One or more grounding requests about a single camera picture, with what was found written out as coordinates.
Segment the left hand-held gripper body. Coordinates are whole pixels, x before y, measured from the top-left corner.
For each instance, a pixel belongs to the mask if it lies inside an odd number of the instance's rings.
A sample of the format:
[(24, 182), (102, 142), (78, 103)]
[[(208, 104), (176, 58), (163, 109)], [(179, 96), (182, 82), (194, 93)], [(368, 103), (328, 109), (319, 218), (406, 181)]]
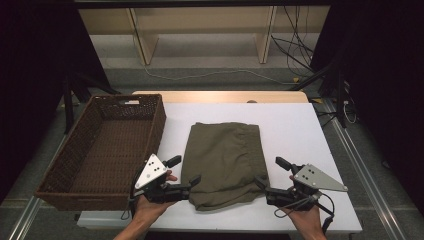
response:
[(135, 175), (132, 183), (132, 196), (144, 195), (151, 203), (165, 203), (188, 200), (191, 188), (189, 184), (170, 184), (167, 172), (157, 155), (151, 154), (143, 167)]

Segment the dark curtain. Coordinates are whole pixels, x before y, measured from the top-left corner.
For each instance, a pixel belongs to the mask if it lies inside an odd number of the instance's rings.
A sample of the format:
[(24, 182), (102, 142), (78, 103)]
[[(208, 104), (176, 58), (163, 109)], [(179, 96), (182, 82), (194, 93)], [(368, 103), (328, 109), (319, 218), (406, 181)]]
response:
[(0, 203), (40, 144), (69, 79), (109, 81), (74, 0), (0, 0)]
[(311, 67), (329, 64), (354, 27), (343, 61), (350, 96), (424, 214), (424, 0), (334, 0)]

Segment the brown wicker basket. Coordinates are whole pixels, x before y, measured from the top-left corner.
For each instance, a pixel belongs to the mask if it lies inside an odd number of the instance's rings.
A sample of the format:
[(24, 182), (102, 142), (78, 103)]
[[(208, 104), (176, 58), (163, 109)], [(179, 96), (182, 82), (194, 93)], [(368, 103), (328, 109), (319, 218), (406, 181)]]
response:
[(157, 153), (166, 114), (159, 94), (94, 96), (35, 196), (60, 211), (118, 211), (136, 171)]

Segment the person's left hand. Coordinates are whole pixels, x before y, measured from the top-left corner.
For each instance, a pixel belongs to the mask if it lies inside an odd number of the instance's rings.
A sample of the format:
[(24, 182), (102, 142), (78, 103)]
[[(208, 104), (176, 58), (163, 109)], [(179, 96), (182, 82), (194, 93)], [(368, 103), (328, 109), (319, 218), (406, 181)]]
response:
[(141, 195), (136, 204), (133, 219), (139, 223), (154, 223), (174, 202), (151, 203)]

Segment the black tripod stand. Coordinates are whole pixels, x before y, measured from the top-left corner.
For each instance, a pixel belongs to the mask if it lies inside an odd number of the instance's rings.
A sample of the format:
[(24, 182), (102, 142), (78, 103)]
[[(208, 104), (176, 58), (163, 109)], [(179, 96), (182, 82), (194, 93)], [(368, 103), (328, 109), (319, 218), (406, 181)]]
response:
[(119, 94), (119, 91), (114, 90), (107, 80), (100, 81), (80, 72), (68, 73), (62, 81), (63, 102), (66, 116), (66, 134), (69, 133), (74, 124), (73, 97), (76, 96), (80, 102), (88, 102), (92, 96), (89, 87), (98, 88), (112, 95)]
[(344, 115), (344, 101), (345, 101), (345, 89), (344, 89), (344, 74), (341, 67), (337, 63), (330, 63), (321, 70), (315, 72), (312, 76), (308, 77), (303, 82), (296, 84), (290, 88), (290, 91), (300, 91), (307, 87), (313, 82), (321, 79), (322, 83), (318, 89), (318, 94), (321, 97), (335, 96), (336, 99), (336, 113), (335, 116), (339, 124), (345, 128), (345, 115)]

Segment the person's right hand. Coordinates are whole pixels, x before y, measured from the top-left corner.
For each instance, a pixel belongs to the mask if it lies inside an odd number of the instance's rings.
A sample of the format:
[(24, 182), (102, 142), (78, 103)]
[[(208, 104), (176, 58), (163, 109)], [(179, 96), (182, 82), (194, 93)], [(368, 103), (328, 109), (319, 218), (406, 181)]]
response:
[(321, 227), (320, 209), (317, 206), (309, 211), (292, 211), (287, 208), (282, 208), (282, 211), (288, 215), (300, 235), (306, 232), (322, 232), (324, 234)]

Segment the metal floor rail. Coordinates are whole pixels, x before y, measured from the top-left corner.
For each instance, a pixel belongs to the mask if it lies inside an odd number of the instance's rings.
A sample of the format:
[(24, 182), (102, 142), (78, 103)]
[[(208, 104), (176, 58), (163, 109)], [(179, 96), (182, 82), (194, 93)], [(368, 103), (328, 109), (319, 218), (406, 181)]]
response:
[(389, 239), (407, 240), (405, 231), (402, 229), (400, 222), (397, 220), (388, 202), (379, 190), (378, 185), (371, 175), (371, 171), (365, 165), (347, 128), (343, 127), (339, 120), (333, 120), (333, 126)]
[(66, 134), (46, 136), (33, 158), (26, 164), (12, 187), (12, 196), (2, 203), (5, 210), (14, 211), (16, 219), (6, 236), (6, 240), (24, 240), (43, 201), (34, 196), (46, 170), (50, 167), (58, 151), (66, 140)]

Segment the beige wooden shelf unit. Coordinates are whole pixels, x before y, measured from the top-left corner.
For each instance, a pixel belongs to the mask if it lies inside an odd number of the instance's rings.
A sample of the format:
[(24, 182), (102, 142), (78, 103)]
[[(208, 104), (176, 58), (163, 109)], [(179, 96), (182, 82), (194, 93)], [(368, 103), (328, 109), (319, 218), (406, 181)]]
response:
[(161, 34), (251, 34), (258, 60), (267, 62), (273, 33), (319, 33), (328, 6), (181, 7), (81, 9), (91, 35), (131, 35), (144, 65)]

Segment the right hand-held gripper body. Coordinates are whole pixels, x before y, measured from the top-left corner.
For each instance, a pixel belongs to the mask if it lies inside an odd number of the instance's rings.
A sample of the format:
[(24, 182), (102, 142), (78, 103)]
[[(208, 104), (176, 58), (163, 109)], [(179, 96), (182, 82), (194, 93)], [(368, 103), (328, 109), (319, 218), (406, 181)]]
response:
[(269, 187), (269, 191), (265, 193), (268, 205), (295, 211), (309, 211), (313, 206), (326, 210), (318, 202), (323, 195), (322, 190), (348, 191), (347, 186), (312, 164), (292, 164), (290, 172), (293, 177), (293, 186), (286, 190)]

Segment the olive green pants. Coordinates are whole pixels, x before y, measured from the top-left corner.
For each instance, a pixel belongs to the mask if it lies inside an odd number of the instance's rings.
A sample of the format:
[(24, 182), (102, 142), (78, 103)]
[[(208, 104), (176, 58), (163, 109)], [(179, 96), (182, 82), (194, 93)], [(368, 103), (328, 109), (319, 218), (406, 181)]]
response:
[(255, 178), (268, 177), (257, 125), (229, 122), (191, 126), (181, 181), (199, 175), (189, 201), (198, 211), (249, 203), (262, 195)]

